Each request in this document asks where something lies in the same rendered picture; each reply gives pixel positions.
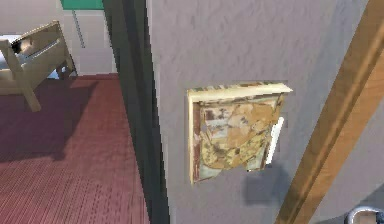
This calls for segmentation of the brown wooden door frame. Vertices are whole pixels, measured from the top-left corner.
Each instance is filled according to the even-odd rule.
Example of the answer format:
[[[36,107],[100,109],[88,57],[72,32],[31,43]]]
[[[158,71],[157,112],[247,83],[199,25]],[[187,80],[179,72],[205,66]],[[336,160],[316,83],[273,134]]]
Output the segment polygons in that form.
[[[384,0],[368,0],[274,224],[309,224],[384,97]]]

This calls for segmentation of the green rectangular panel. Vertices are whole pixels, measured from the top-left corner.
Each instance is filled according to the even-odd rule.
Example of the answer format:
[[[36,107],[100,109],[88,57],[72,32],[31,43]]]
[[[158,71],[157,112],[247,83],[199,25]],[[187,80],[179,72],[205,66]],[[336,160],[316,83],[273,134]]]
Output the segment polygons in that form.
[[[103,10],[102,0],[60,0],[64,10]]]

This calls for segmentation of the tan wooden bed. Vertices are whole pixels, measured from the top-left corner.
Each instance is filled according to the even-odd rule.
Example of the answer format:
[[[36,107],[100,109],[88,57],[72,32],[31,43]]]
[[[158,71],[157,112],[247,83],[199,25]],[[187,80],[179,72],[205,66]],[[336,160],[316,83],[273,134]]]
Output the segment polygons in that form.
[[[75,70],[57,20],[13,41],[0,37],[0,95],[23,95],[33,112],[41,110],[34,90],[53,71],[66,79]]]

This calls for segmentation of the white small bar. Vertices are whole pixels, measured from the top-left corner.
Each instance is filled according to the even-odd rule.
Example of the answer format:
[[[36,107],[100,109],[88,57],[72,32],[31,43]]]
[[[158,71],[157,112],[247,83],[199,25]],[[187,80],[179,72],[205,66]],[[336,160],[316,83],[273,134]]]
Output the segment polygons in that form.
[[[279,135],[280,135],[281,129],[283,127],[283,124],[284,124],[284,118],[279,117],[277,120],[277,123],[272,127],[271,142],[270,142],[270,147],[268,150],[268,155],[266,158],[267,164],[270,164],[273,160],[273,155],[274,155],[274,152],[276,150],[277,142],[278,142]]]

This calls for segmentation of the framed mottled brown picture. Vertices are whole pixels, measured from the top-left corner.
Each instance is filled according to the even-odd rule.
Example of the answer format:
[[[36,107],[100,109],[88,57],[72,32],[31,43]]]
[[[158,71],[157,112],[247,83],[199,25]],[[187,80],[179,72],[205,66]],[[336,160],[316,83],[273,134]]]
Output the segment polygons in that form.
[[[190,182],[211,179],[238,166],[248,171],[263,169],[272,127],[291,92],[275,81],[189,89]]]

